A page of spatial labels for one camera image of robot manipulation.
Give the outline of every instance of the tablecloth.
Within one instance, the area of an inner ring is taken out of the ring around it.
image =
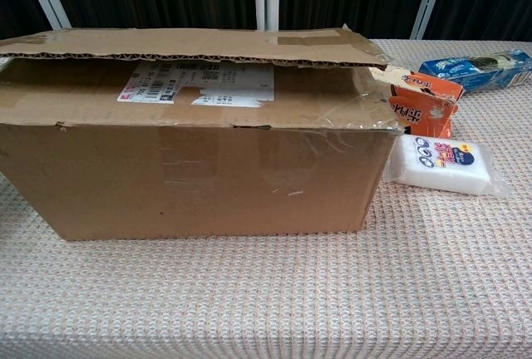
[[[532,43],[379,40],[394,64]],[[531,357],[532,84],[467,94],[508,199],[381,183],[360,233],[62,241],[0,176],[0,357]]]

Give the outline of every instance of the plastic wrapper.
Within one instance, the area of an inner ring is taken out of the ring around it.
[[[518,86],[532,75],[532,58],[520,49],[484,57],[425,61],[420,72],[463,85],[465,91]]]
[[[384,180],[462,194],[510,193],[485,145],[416,135],[397,138]]]
[[[354,70],[357,89],[388,102],[396,118],[414,135],[451,137],[451,117],[458,111],[461,85],[405,68]]]

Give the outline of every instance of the cardboard box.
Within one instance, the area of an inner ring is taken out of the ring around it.
[[[383,68],[380,53],[342,29],[6,40],[0,56],[28,58],[0,71],[0,170],[65,239],[359,230],[401,130],[354,86],[350,67]],[[170,104],[118,101],[143,59],[278,65],[274,98],[196,105],[204,89],[183,86]]]
[[[361,68],[356,73],[358,89],[365,86],[373,96],[388,100],[413,135],[452,137],[451,117],[464,93],[461,85],[397,66]]]

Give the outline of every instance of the blue package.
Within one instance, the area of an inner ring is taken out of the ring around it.
[[[532,58],[519,49],[486,57],[425,61],[419,72],[460,83],[466,92],[518,86],[532,74]]]

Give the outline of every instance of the orange package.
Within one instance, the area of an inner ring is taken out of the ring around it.
[[[404,68],[370,68],[375,81],[388,84],[388,101],[413,135],[451,138],[451,116],[464,88],[455,82]]]

